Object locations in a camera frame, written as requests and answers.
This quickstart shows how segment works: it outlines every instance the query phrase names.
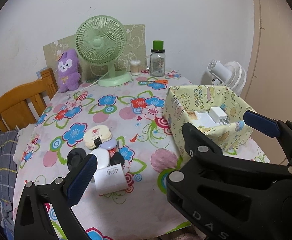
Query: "white fan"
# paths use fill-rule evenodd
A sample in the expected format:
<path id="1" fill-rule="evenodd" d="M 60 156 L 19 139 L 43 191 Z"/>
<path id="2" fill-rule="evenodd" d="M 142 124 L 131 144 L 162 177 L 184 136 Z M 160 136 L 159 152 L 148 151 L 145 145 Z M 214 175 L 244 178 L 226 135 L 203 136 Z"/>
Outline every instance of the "white fan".
<path id="1" fill-rule="evenodd" d="M 216 77 L 214 85 L 227 86 L 237 95 L 240 95 L 247 79 L 246 71 L 236 62 L 231 61 L 223 65 L 213 60 L 207 67 L 209 73 Z"/>

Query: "fan base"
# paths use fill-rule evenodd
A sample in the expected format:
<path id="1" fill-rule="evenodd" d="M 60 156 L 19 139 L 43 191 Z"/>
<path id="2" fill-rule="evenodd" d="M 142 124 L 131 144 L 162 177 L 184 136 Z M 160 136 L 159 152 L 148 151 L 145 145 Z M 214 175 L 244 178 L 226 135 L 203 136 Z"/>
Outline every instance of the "fan base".
<path id="1" fill-rule="evenodd" d="M 115 76 L 110 77 L 109 73 L 102 77 L 98 84 L 102 87 L 115 87 L 127 83 L 132 79 L 130 73 L 126 71 L 115 71 Z"/>

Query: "glass jar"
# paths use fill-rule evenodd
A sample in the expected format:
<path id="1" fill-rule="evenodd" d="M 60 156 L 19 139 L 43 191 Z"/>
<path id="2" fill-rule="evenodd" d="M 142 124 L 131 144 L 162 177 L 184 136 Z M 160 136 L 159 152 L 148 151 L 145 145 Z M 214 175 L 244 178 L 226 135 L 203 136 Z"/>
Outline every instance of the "glass jar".
<path id="1" fill-rule="evenodd" d="M 146 69 L 153 77 L 163 77 L 165 75 L 165 50 L 151 49 L 151 55 L 146 57 Z"/>

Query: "red flower print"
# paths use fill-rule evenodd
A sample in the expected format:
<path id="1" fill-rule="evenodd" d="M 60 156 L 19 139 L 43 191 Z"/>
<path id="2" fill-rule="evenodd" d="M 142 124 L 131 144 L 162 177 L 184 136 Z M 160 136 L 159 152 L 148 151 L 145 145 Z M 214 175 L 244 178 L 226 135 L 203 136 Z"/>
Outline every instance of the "red flower print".
<path id="1" fill-rule="evenodd" d="M 127 174 L 125 175 L 125 178 L 126 178 L 126 181 L 127 181 L 127 184 L 128 184 L 128 188 L 125 189 L 125 191 L 126 191 L 127 193 L 131 193 L 131 192 L 133 192 L 133 190 L 134 190 L 134 186 L 133 186 L 133 184 L 134 184 L 133 176 L 132 176 L 132 174 L 127 173 Z"/>
<path id="2" fill-rule="evenodd" d="M 57 115 L 54 117 L 55 120 L 60 121 L 64 118 L 64 115 L 67 113 L 67 109 L 60 110 Z"/>
<path id="3" fill-rule="evenodd" d="M 169 128 L 168 121 L 167 121 L 164 117 L 161 117 L 161 118 L 157 118 L 157 117 L 155 117 L 155 123 L 156 123 L 160 128 L 163 128 L 163 129 L 167 129 L 167 128 Z"/>
<path id="4" fill-rule="evenodd" d="M 76 98 L 76 100 L 83 101 L 88 95 L 88 91 L 83 92 L 79 97 Z"/>
<path id="5" fill-rule="evenodd" d="M 109 152 L 110 157 L 113 157 L 113 155 L 114 155 L 115 152 L 116 152 L 116 148 L 111 149 L 111 150 L 108 150 L 108 152 Z"/>
<path id="6" fill-rule="evenodd" d="M 134 108 L 146 107 L 147 104 L 144 98 L 136 98 L 131 101 Z"/>
<path id="7" fill-rule="evenodd" d="M 24 159 L 24 157 L 26 156 L 26 154 L 27 154 L 26 152 L 23 153 L 22 160 Z"/>
<path id="8" fill-rule="evenodd" d="M 33 145 L 35 145 L 38 141 L 38 138 L 35 137 L 35 139 L 31 142 Z"/>

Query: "white power adapter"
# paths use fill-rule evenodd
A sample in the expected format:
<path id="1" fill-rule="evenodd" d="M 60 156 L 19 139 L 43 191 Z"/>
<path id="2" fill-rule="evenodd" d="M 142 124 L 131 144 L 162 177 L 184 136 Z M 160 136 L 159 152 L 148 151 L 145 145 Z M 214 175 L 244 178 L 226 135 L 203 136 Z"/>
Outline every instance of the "white power adapter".
<path id="1" fill-rule="evenodd" d="M 226 123 L 228 115 L 219 107 L 213 106 L 209 109 L 208 114 L 214 120 L 215 123 Z"/>
<path id="2" fill-rule="evenodd" d="M 94 174 L 96 190 L 99 195 L 128 188 L 121 164 L 96 170 Z"/>

